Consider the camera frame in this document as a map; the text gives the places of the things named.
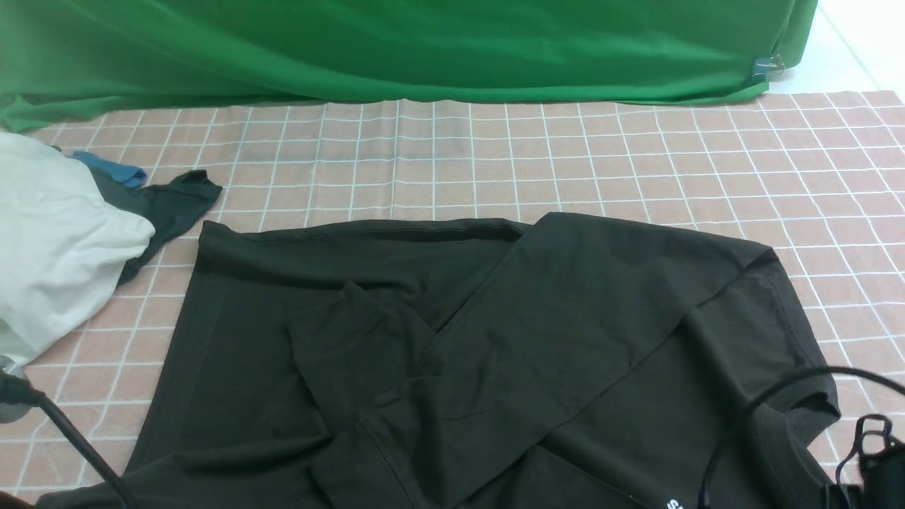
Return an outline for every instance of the dark green cloth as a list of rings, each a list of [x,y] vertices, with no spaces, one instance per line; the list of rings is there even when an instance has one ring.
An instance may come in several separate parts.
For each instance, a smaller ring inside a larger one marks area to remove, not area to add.
[[[0,123],[259,101],[749,100],[816,0],[0,1]]]
[[[138,258],[126,262],[119,284],[131,281],[151,258],[170,240],[184,234],[210,210],[222,187],[207,178],[203,169],[189,171],[165,185],[130,189],[107,172],[90,168],[104,201],[114,207],[138,214],[154,225],[154,236]]]

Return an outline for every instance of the pink grid mat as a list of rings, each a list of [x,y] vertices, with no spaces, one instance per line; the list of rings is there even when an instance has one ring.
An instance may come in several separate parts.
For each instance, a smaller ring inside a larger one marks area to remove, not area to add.
[[[905,106],[891,92],[767,95],[729,107],[605,102],[232,107],[111,113],[38,131],[148,170],[207,168],[226,186],[209,219],[238,231],[364,218],[614,216],[773,245],[826,358],[905,382]],[[199,228],[32,366],[121,469],[148,410]],[[905,400],[838,379],[843,422],[811,449],[832,468],[853,420]],[[0,426],[0,490],[98,481],[40,412]]]

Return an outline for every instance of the seam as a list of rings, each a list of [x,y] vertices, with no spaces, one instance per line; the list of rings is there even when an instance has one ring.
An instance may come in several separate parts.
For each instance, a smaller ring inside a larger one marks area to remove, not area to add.
[[[386,467],[389,468],[390,473],[393,474],[393,478],[399,484],[399,487],[400,489],[402,489],[403,494],[405,494],[405,498],[408,499],[409,506],[414,509],[414,498],[405,488],[405,483],[402,482],[402,478],[396,472],[396,469],[393,468],[393,464],[390,462],[389,457],[384,452],[384,449],[377,443],[377,441],[374,439],[374,435],[371,434],[371,430],[367,428],[367,425],[365,425],[365,423],[361,419],[358,420],[358,425],[361,426],[361,429],[365,432],[365,435],[367,435],[367,439],[371,441],[371,445],[374,446],[374,449],[378,454],[380,454],[380,457],[383,458],[384,463],[386,463]]]
[[[186,295],[188,295],[188,293],[191,291],[191,289],[192,289],[191,286],[192,286],[192,284],[191,284],[191,282],[189,282],[189,288],[188,288],[188,290],[186,290]],[[138,437],[136,438],[136,445],[135,445],[132,455],[129,457],[129,461],[127,463],[127,470],[130,470],[129,467],[132,466],[133,462],[136,460],[139,460],[140,464],[143,466],[143,464],[145,462],[147,462],[147,460],[148,460],[146,458],[146,456],[148,455],[149,444],[152,444],[155,441],[159,441],[160,435],[161,435],[163,429],[170,428],[169,426],[162,427],[161,424],[157,423],[156,421],[159,421],[161,419],[160,414],[163,411],[165,402],[166,402],[167,407],[171,407],[173,405],[173,401],[168,399],[166,397],[166,395],[168,393],[173,393],[173,391],[176,389],[176,387],[174,386],[174,379],[175,379],[176,375],[183,375],[185,373],[184,369],[186,368],[186,366],[182,366],[181,364],[187,363],[187,367],[192,372],[194,372],[195,375],[190,378],[190,380],[192,380],[191,388],[181,387],[180,389],[182,389],[182,390],[178,392],[178,394],[180,394],[180,395],[186,394],[186,396],[183,399],[181,399],[179,401],[179,403],[177,403],[177,408],[179,409],[179,412],[178,412],[178,419],[176,420],[176,423],[172,423],[172,424],[174,424],[174,427],[176,427],[176,429],[174,429],[174,431],[173,431],[173,437],[176,437],[177,433],[181,432],[183,425],[186,422],[186,414],[188,413],[188,411],[191,407],[192,398],[194,397],[195,392],[197,391],[197,388],[198,388],[197,373],[201,369],[201,367],[204,365],[205,359],[207,358],[207,354],[210,351],[210,349],[207,347],[208,347],[208,344],[210,343],[210,340],[214,336],[213,324],[216,323],[217,319],[219,319],[220,315],[223,312],[222,305],[223,305],[223,301],[226,296],[226,291],[224,288],[226,286],[226,284],[224,284],[223,280],[221,280],[220,278],[217,278],[217,280],[215,281],[215,284],[212,286],[214,287],[214,289],[216,291],[216,293],[215,293],[216,298],[213,300],[204,301],[204,305],[215,304],[215,309],[217,310],[217,312],[212,317],[212,320],[204,321],[205,324],[210,324],[207,326],[207,331],[203,335],[200,333],[198,334],[198,336],[204,338],[203,341],[198,342],[199,343],[198,348],[202,352],[201,358],[196,359],[191,355],[186,356],[186,352],[191,353],[191,350],[192,350],[191,347],[192,347],[193,343],[195,343],[194,341],[190,341],[190,342],[186,343],[185,340],[180,340],[180,343],[179,343],[180,346],[171,345],[170,351],[167,353],[167,358],[164,359],[164,366],[169,365],[170,369],[162,370],[160,373],[160,380],[157,383],[157,388],[156,388],[156,391],[154,394],[154,399],[152,400],[151,407],[148,409],[148,415],[145,417],[145,422],[142,424],[142,427],[138,432]],[[183,312],[184,311],[189,311],[190,313],[188,313],[188,314],[180,313],[180,317],[183,314],[185,314],[186,316],[195,314],[194,312],[192,312],[193,310],[191,307],[186,309],[185,305],[183,305]],[[194,323],[197,323],[197,322],[195,320],[191,320],[191,321],[187,321],[187,322],[184,322],[182,320],[178,321],[176,324],[176,328],[173,330],[173,338],[175,339],[177,337],[185,338],[188,336],[193,336],[194,335],[193,332],[197,328],[197,326],[192,327],[192,325]],[[173,360],[179,360],[180,365],[173,366],[172,362],[167,362],[170,357],[172,357]],[[151,429],[148,429],[148,424],[150,424],[152,426]],[[172,444],[172,443],[167,444],[167,449],[174,449],[174,448],[175,448],[175,444]]]
[[[779,276],[766,276],[766,277],[764,277],[764,280],[767,283],[770,283],[770,289],[773,291],[773,295],[776,297],[776,299],[781,304],[779,306],[779,311],[781,313],[780,318],[783,321],[783,327],[786,329],[786,332],[788,332],[790,342],[794,345],[795,349],[798,350],[798,352],[801,353],[802,356],[804,356],[807,359],[807,361],[811,363],[812,367],[817,366],[820,363],[817,361],[817,359],[815,359],[812,356],[812,354],[810,352],[808,352],[805,349],[804,345],[801,344],[801,341],[798,340],[798,336],[799,336],[799,332],[801,332],[801,328],[795,327],[795,325],[793,325],[793,323],[792,323],[792,319],[789,316],[788,309],[787,309],[788,304],[790,304],[790,302],[788,301],[788,299],[786,297],[783,297],[782,293],[779,292],[779,289],[776,287],[778,278],[779,278]]]
[[[298,242],[301,240],[313,240],[318,238],[330,238],[334,236],[349,236],[349,235],[373,235],[373,234],[411,234],[411,233],[427,233],[427,234],[442,234],[449,232],[465,232],[468,230],[475,229],[490,229],[490,230],[503,230],[509,229],[509,225],[499,224],[499,225],[486,225],[486,226],[478,226],[475,227],[455,227],[455,228],[437,228],[437,229],[425,229],[425,228],[384,228],[380,230],[358,230],[358,231],[349,231],[349,232],[331,232],[331,233],[323,233],[323,234],[312,234],[291,238],[250,238],[249,234],[237,234],[244,242],[253,242],[256,244],[279,244],[284,242]]]

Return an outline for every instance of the pile of clothes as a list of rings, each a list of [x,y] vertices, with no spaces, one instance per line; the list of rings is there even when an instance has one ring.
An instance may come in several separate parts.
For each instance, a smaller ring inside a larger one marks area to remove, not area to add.
[[[0,361],[21,368],[74,330],[221,187],[194,170],[142,187],[141,168],[0,132]]]

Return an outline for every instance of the white cloth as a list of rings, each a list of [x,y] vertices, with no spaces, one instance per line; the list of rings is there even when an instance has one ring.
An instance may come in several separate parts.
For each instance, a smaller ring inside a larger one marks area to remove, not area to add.
[[[0,355],[22,366],[89,319],[153,234],[84,164],[0,132]]]

